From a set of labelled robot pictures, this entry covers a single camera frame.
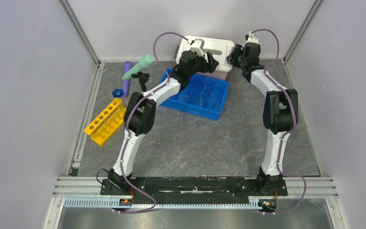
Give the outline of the white plastic lid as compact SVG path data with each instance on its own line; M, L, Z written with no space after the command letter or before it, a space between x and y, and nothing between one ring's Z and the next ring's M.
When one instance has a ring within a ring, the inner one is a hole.
M233 41L198 36L186 36L186 38L189 41L200 41L203 53L210 52L213 55L213 58L219 62L216 71L228 73L232 70L233 67L226 58L235 47Z

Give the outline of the pink plastic bin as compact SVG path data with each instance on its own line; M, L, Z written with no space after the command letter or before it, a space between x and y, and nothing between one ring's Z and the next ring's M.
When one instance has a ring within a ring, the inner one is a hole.
M213 73L199 73L199 74L206 76L206 77L222 80L222 81L225 81L228 76L228 72L223 72L223 71L214 71Z

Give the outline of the blue funnel with stem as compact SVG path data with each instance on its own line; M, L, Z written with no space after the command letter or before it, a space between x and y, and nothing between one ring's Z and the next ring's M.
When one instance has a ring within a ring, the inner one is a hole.
M112 96L114 98L120 98L124 96L124 90L123 89L115 89L114 91L112 91Z

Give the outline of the yellow test tube rack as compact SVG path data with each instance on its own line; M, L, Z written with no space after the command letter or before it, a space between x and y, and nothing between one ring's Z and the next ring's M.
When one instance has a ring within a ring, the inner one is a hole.
M113 101L84 129L93 142L102 147L123 125L126 107L120 98Z

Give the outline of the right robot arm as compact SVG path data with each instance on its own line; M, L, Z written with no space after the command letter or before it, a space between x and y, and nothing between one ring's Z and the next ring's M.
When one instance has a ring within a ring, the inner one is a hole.
M261 46L247 42L236 44L227 62L242 71L242 76L265 97L262 121L267 130L264 160L256 177L256 189L270 194L283 184L283 166L287 140L298 122L298 92L287 89L259 63Z

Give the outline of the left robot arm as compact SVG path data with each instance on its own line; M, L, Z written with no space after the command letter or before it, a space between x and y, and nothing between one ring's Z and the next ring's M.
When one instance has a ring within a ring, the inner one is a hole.
M125 132L122 147L108 178L102 182L103 188L113 189L118 194L126 194L132 184L129 180L135 156L143 138L153 127L156 108L168 98L184 90L190 78L196 73L213 73L219 62L211 52L200 55L198 51L184 51L179 63L158 86L144 92L134 92L124 115Z

